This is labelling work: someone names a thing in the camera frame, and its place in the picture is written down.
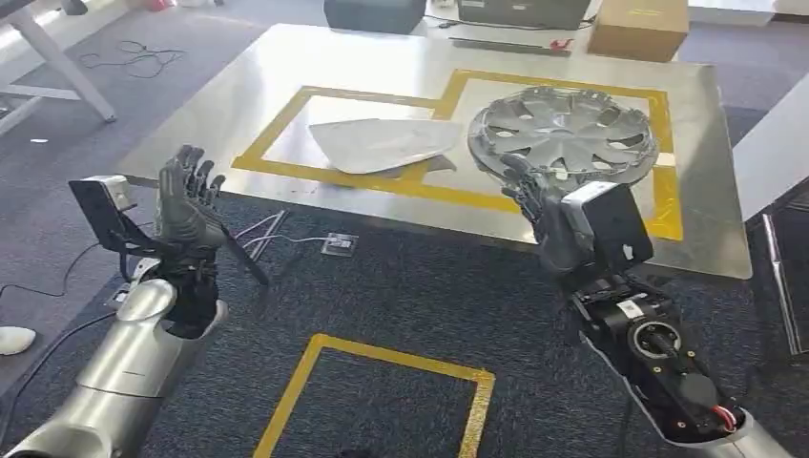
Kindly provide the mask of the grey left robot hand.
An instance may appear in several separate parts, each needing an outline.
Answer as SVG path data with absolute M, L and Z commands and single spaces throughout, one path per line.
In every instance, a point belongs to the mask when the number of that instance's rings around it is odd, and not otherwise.
M 226 236 L 214 208 L 226 177 L 210 177 L 214 162 L 184 145 L 158 173 L 156 236 L 190 250 L 218 250 Z

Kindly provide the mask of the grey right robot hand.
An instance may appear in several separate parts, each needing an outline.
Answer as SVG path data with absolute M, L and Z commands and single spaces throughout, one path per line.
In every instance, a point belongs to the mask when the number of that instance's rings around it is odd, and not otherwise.
M 543 268 L 555 277 L 574 272 L 590 255 L 581 248 L 562 209 L 563 193 L 519 154 L 501 156 L 506 166 L 502 193 L 512 198 L 531 224 Z

